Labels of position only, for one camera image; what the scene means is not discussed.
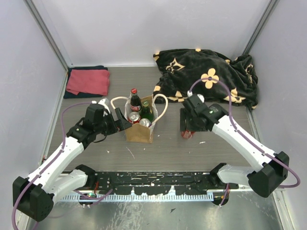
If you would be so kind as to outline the red cola can front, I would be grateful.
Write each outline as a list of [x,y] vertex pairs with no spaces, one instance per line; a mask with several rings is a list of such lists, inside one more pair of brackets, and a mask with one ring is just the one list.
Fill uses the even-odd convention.
[[184,139],[190,139],[194,136],[194,134],[195,132],[189,130],[181,131],[181,136]]

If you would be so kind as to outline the red cola can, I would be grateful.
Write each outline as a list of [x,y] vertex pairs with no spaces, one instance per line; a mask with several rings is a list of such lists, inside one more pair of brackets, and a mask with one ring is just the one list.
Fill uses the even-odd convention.
[[138,123],[140,119],[141,119],[141,116],[138,112],[133,111],[128,115],[128,121],[132,124]]
[[195,132],[189,130],[181,131],[181,136],[184,139],[190,139],[194,136],[194,134]]

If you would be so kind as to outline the purple soda can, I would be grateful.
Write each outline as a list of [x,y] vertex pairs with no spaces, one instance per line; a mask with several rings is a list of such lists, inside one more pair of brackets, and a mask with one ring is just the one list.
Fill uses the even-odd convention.
[[152,125],[151,121],[147,118],[142,118],[140,121],[139,121],[139,124],[144,126],[144,127],[150,127]]

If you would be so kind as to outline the glass cola bottle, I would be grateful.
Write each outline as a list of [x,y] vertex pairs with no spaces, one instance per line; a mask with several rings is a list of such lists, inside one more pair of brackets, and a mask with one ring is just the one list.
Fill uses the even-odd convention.
[[130,97],[130,108],[133,112],[140,113],[142,109],[141,99],[138,96],[137,89],[131,89],[131,97]]

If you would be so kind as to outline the green glass bottle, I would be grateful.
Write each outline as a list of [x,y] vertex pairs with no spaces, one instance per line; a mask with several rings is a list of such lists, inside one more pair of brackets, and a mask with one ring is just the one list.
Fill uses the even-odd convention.
[[153,112],[152,109],[150,107],[150,104],[148,101],[143,101],[142,102],[142,109],[141,109],[141,119],[148,119],[150,122],[153,122]]

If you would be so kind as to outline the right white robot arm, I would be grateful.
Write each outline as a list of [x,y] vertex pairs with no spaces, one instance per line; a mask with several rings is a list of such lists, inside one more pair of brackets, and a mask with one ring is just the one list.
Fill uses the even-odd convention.
[[210,182],[220,189],[226,184],[249,186],[261,197],[268,197],[288,176],[289,156],[276,153],[245,131],[219,104],[207,106],[192,95],[180,110],[180,130],[211,131],[229,143],[249,163],[248,167],[220,163],[210,171]]

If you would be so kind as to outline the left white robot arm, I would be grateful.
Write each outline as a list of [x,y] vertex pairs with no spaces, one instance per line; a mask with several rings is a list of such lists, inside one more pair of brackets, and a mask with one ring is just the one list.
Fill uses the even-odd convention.
[[17,177],[12,184],[13,213],[21,211],[37,222],[44,220],[54,204],[70,192],[84,188],[94,188],[97,178],[92,168],[79,165],[67,176],[59,179],[63,170],[91,143],[96,143],[98,135],[105,137],[126,130],[132,126],[120,108],[114,109],[117,120],[106,105],[90,103],[82,117],[68,132],[63,142],[52,155],[27,177]]

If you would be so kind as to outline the folded red cloth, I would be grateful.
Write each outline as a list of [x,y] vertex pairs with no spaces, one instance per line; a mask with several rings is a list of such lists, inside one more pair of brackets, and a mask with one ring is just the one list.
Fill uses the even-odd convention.
[[107,96],[110,72],[105,69],[73,69],[66,90],[74,95],[79,93]]

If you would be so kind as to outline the black floral fleece blanket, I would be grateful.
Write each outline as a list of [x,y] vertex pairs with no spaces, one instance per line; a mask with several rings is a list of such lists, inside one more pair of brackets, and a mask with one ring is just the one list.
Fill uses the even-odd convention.
[[251,55],[230,58],[208,49],[172,49],[153,55],[162,76],[153,95],[163,94],[180,103],[187,92],[203,95],[209,102],[232,102],[255,109],[258,105],[258,77]]

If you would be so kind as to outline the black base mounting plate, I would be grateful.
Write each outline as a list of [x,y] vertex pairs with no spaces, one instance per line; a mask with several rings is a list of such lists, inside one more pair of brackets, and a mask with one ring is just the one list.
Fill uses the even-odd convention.
[[226,184],[215,181],[207,172],[96,172],[92,185],[78,191],[116,195],[166,195],[171,189],[175,195],[205,195],[208,190],[225,190]]

